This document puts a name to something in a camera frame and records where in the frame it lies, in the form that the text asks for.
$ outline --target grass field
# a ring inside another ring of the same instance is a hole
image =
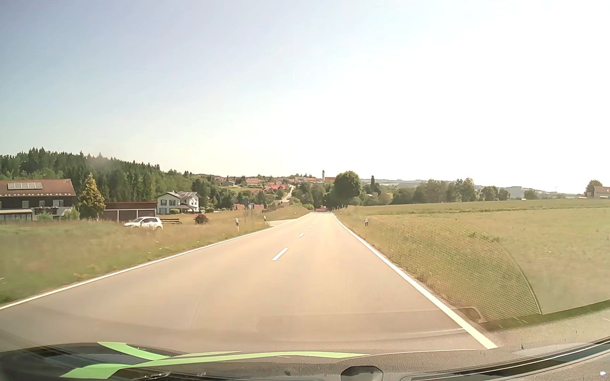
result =
[[[304,214],[286,209],[266,214],[271,220]],[[207,225],[196,225],[194,216],[179,217],[182,224],[157,231],[116,222],[0,224],[0,304],[267,227],[258,212],[246,221],[243,211],[209,213]]]
[[[610,299],[610,200],[349,207],[336,215],[435,293],[488,319],[530,315],[534,295],[542,313]]]

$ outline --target white edge line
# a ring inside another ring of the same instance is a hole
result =
[[[272,260],[278,260],[279,257],[281,257],[282,254],[284,254],[289,248],[288,247],[284,247],[284,249],[282,251],[279,252],[279,254],[275,255],[274,258],[272,258]]]
[[[259,233],[259,232],[264,232],[264,231],[267,231],[267,230],[270,230],[270,229],[278,228],[278,227],[280,227],[280,226],[283,226],[283,225],[285,225],[285,224],[288,224],[288,223],[289,223],[289,222],[291,222],[291,221],[295,221],[295,220],[300,219],[301,217],[307,216],[308,214],[305,214],[305,215],[300,216],[300,217],[298,217],[298,218],[294,218],[294,219],[292,219],[292,220],[288,220],[288,221],[284,222],[283,224],[279,224],[279,225],[277,225],[277,226],[270,226],[270,227],[269,227],[269,228],[267,228],[267,229],[262,229],[262,230],[258,230],[258,231],[250,232],[250,233],[248,233],[248,234],[240,235],[240,236],[238,236],[238,237],[233,237],[233,238],[230,238],[230,239],[225,239],[225,240],[223,240],[223,241],[218,241],[218,242],[215,242],[215,243],[211,243],[210,245],[207,245],[207,246],[202,246],[202,247],[198,247],[198,248],[196,248],[196,249],[191,249],[191,250],[188,250],[188,251],[186,251],[186,252],[182,252],[182,253],[178,253],[178,254],[174,254],[174,255],[169,255],[169,256],[164,257],[164,258],[159,258],[158,260],[153,260],[153,261],[150,261],[150,262],[146,262],[146,263],[138,264],[137,266],[133,266],[133,267],[129,267],[129,268],[124,268],[123,270],[115,271],[114,273],[109,273],[109,274],[101,275],[101,276],[99,276],[99,277],[97,277],[97,278],[91,278],[91,279],[89,279],[89,280],[87,280],[87,281],[84,281],[84,282],[74,283],[74,284],[71,284],[71,285],[67,285],[67,286],[65,286],[65,287],[57,288],[57,289],[55,289],[55,290],[51,290],[51,291],[44,292],[44,293],[42,293],[42,294],[34,295],[34,296],[29,297],[29,298],[25,298],[25,299],[17,300],[17,301],[15,301],[15,302],[12,302],[12,303],[5,304],[5,305],[3,305],[3,306],[0,306],[0,310],[3,310],[4,308],[9,308],[9,307],[17,306],[17,305],[19,305],[19,304],[22,304],[22,303],[25,303],[25,302],[29,302],[29,301],[32,301],[32,300],[34,300],[34,299],[43,298],[44,296],[52,295],[52,294],[55,294],[56,292],[61,292],[61,291],[65,291],[65,290],[70,290],[71,288],[79,287],[80,285],[85,285],[86,283],[90,283],[90,282],[99,281],[99,280],[101,280],[101,279],[105,279],[105,278],[113,277],[114,275],[117,275],[117,274],[126,273],[127,271],[136,270],[137,268],[145,267],[145,266],[148,266],[149,264],[155,264],[155,263],[162,262],[162,261],[165,261],[165,260],[168,260],[168,259],[171,259],[171,258],[179,257],[179,256],[181,256],[181,255],[189,254],[189,253],[191,253],[191,252],[195,252],[195,251],[197,251],[197,250],[205,249],[205,248],[207,248],[207,247],[212,247],[212,246],[220,245],[221,243],[225,243],[225,242],[233,241],[233,240],[235,240],[235,239],[239,239],[239,238],[248,237],[248,236],[250,236],[250,235],[254,235],[254,234],[257,234],[257,233]]]
[[[393,269],[397,274],[399,274],[399,276],[404,278],[404,280],[406,282],[409,282],[413,286],[413,288],[415,288],[416,290],[419,290],[420,293],[423,294],[426,298],[428,298],[432,303],[434,303],[435,306],[439,307],[439,309],[442,310],[448,317],[453,319],[453,321],[456,324],[460,325],[461,327],[463,327],[464,330],[466,330],[468,333],[470,333],[470,335],[475,340],[477,340],[479,342],[479,344],[482,344],[486,349],[494,349],[494,348],[498,347],[497,345],[494,344],[494,342],[490,341],[486,336],[484,336],[483,333],[479,332],[476,328],[471,326],[470,323],[465,321],[465,319],[460,317],[460,315],[453,312],[453,310],[451,308],[447,307],[441,300],[437,299],[434,295],[432,295],[428,290],[426,290],[418,282],[414,281],[411,277],[406,275],[406,273],[404,273],[399,267],[395,266],[392,262],[390,262],[390,260],[387,259],[384,255],[380,254],[376,249],[373,248],[373,246],[369,245],[366,241],[361,239],[360,236],[354,234],[353,231],[348,229],[347,226],[343,225],[343,223],[340,220],[338,220],[338,217],[336,215],[334,215],[334,218],[336,221],[338,221],[340,226],[342,226],[345,230],[347,230],[354,238],[357,238],[359,240],[359,242],[361,242],[364,246],[366,246],[369,250],[371,250],[371,252],[373,252],[378,258],[380,258],[381,261],[385,262],[385,264],[387,264],[391,269]]]

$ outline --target green hood stripe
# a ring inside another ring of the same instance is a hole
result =
[[[89,365],[83,368],[72,369],[63,374],[65,378],[92,378],[95,380],[106,380],[120,369],[127,368],[154,368],[167,365],[183,365],[196,363],[211,363],[215,361],[231,361],[244,359],[261,359],[263,357],[274,356],[311,356],[324,357],[328,359],[345,359],[347,357],[366,356],[363,353],[345,353],[345,352],[263,352],[263,353],[245,353],[242,355],[227,355],[214,357],[168,357],[167,359],[146,361],[135,365],[125,364],[96,364]]]
[[[109,349],[114,349],[117,352],[122,352],[127,355],[140,357],[145,360],[163,360],[168,359],[168,356],[158,355],[157,353],[152,353],[148,351],[143,351],[141,349],[133,348],[129,344],[125,342],[110,342],[110,341],[99,341],[98,344],[105,346]]]
[[[237,353],[238,351],[219,351],[219,352],[199,352],[199,353],[188,353],[187,355],[178,355],[170,357],[171,359],[179,357],[195,357],[195,356],[211,356],[211,355],[226,355],[228,353]]]

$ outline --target sky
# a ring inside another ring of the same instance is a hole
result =
[[[610,185],[610,1],[0,0],[0,154]]]

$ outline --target white house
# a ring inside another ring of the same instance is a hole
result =
[[[171,209],[181,212],[198,212],[199,195],[197,192],[166,192],[157,197],[158,214],[169,214]]]

